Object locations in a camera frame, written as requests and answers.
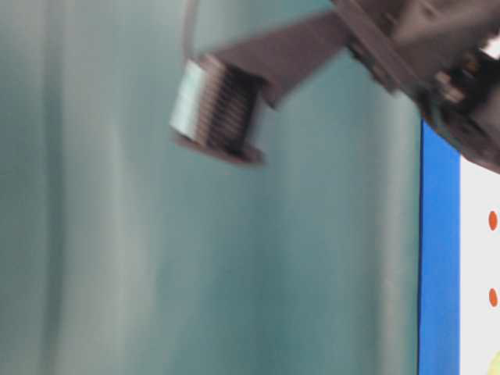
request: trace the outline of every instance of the orange dot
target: orange dot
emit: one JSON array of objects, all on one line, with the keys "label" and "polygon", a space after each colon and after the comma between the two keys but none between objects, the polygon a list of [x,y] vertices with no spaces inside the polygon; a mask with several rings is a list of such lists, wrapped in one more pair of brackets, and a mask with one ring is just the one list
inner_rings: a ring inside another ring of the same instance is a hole
[{"label": "orange dot", "polygon": [[491,230],[497,229],[498,226],[498,217],[494,211],[490,212],[490,217],[488,218],[488,222],[490,223]]},{"label": "orange dot", "polygon": [[490,303],[493,307],[498,306],[498,296],[495,289],[490,289]]}]

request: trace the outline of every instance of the teal curtain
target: teal curtain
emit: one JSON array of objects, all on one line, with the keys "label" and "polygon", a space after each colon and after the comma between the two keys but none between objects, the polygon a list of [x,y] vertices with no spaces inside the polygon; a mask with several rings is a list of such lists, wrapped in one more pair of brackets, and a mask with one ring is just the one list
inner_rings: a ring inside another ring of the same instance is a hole
[{"label": "teal curtain", "polygon": [[[197,48],[328,6],[201,1]],[[0,373],[416,373],[411,103],[344,54],[263,113],[263,168],[179,148],[180,11],[0,5]]]}]

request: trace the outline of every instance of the robotic arm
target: robotic arm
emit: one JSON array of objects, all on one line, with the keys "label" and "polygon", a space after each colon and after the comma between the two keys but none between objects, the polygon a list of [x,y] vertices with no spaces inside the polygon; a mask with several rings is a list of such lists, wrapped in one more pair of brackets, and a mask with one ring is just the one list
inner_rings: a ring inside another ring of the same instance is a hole
[{"label": "robotic arm", "polygon": [[189,59],[172,118],[181,143],[233,163],[260,162],[248,136],[262,102],[276,108],[346,47],[466,158],[500,173],[500,65],[482,49],[500,28],[500,0],[335,3]]}]

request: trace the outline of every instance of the blue border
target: blue border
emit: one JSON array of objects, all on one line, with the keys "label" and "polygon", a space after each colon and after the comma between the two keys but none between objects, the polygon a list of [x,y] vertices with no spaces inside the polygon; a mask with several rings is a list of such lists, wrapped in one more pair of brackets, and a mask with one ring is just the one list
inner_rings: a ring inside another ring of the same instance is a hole
[{"label": "blue border", "polygon": [[422,125],[419,374],[459,375],[460,158]]}]

